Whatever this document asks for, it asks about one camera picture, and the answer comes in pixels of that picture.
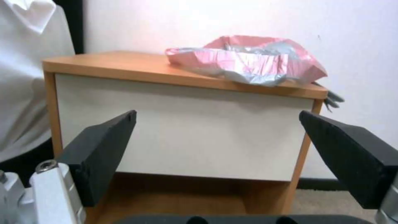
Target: wooden cabinet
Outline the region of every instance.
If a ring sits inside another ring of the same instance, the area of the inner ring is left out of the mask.
[[[133,52],[43,67],[55,155],[85,127],[137,111],[123,173],[103,205],[88,210],[92,223],[137,213],[289,212],[310,143],[298,115],[319,113],[326,89],[235,83]]]

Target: gray floor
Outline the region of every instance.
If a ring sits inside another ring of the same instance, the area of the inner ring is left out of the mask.
[[[344,214],[374,221],[376,210],[365,210],[347,191],[297,190],[293,214]]]

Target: pink plastic bag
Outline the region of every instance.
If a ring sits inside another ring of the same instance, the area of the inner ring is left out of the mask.
[[[167,49],[166,55],[171,64],[255,85],[275,86],[286,79],[311,83],[327,76],[302,46],[282,38],[222,36],[203,48]]]

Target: white shirt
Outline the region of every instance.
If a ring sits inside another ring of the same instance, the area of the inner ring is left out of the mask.
[[[0,0],[0,162],[51,137],[41,60],[74,55],[51,0]]]

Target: white cabinet panel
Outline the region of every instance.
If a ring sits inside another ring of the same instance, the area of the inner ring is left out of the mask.
[[[128,110],[137,124],[118,171],[290,181],[313,100],[56,75],[63,146]]]

